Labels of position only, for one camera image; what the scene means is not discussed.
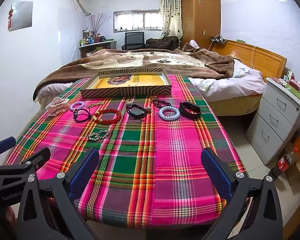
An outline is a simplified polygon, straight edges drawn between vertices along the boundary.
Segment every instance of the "red beaded bracelet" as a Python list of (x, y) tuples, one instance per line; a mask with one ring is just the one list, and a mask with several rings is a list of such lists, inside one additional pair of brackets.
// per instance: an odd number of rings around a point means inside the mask
[[(102, 114), (107, 114), (107, 113), (114, 113), (116, 114), (116, 118), (114, 119), (106, 119), (106, 120), (103, 120), (103, 119), (97, 119), (97, 115), (102, 115)], [(117, 123), (119, 120), (121, 119), (121, 113), (118, 109), (114, 109), (114, 108), (111, 108), (111, 109), (103, 109), (103, 110), (100, 110), (100, 111), (97, 111), (95, 115), (92, 116), (92, 120), (95, 121), (96, 123), (101, 123), (101, 124), (111, 124), (111, 123)]]

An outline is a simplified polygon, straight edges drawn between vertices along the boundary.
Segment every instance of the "plaid tablecloth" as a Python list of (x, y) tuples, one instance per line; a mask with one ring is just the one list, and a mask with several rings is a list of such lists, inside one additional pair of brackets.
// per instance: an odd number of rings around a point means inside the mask
[[(117, 108), (122, 119), (111, 125), (76, 123), (72, 112), (56, 117), (44, 113), (33, 120), (18, 139), (7, 164), (20, 163), (35, 151), (48, 147), (51, 159), (37, 171), (39, 179), (67, 171), (88, 147), (100, 152), (100, 162), (80, 200), (75, 201), (86, 219), (128, 228), (155, 228), (212, 223), (226, 201), (220, 199), (201, 165), (201, 151), (211, 147), (234, 171), (245, 172), (226, 131), (188, 78), (169, 76), (171, 96), (159, 96), (178, 107), (190, 101), (202, 108), (195, 121), (180, 117), (163, 121), (149, 96), (82, 99), (83, 79), (69, 87), (63, 98), (70, 102), (104, 101), (92, 108)], [(130, 119), (126, 102), (151, 106), (143, 120)], [(112, 118), (105, 114), (103, 119)], [(109, 129), (109, 136), (88, 142), (85, 136)]]

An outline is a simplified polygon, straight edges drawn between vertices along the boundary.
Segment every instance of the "red bottle label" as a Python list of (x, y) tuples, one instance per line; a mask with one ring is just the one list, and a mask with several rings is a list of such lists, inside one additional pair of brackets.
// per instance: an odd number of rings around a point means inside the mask
[(290, 167), (289, 163), (286, 162), (284, 156), (278, 161), (278, 168), (281, 172), (285, 172)]

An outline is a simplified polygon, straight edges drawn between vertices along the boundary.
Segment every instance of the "curtain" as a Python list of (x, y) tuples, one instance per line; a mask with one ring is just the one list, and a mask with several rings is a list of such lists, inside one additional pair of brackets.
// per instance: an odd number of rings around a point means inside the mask
[(160, 15), (163, 21), (161, 39), (168, 36), (182, 37), (181, 0), (160, 0)]

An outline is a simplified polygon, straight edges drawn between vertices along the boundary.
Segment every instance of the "tiled floor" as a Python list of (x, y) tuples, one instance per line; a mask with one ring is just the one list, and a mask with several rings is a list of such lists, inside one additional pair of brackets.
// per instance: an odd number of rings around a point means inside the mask
[[(246, 119), (244, 117), (221, 117), (220, 121), (230, 136), (249, 176), (255, 179), (262, 179), (266, 176), (270, 168), (264, 166), (258, 154), (244, 136), (247, 128), (245, 125), (247, 123)], [(287, 177), (282, 175), (276, 180), (275, 185), (279, 195), (283, 225), (285, 225), (300, 204), (300, 180), (295, 181), (294, 184), (290, 186)], [(238, 234), (245, 217), (246, 214), (233, 229), (229, 237)], [(93, 221), (88, 221), (88, 224), (100, 240), (146, 239), (145, 230), (116, 228)]]

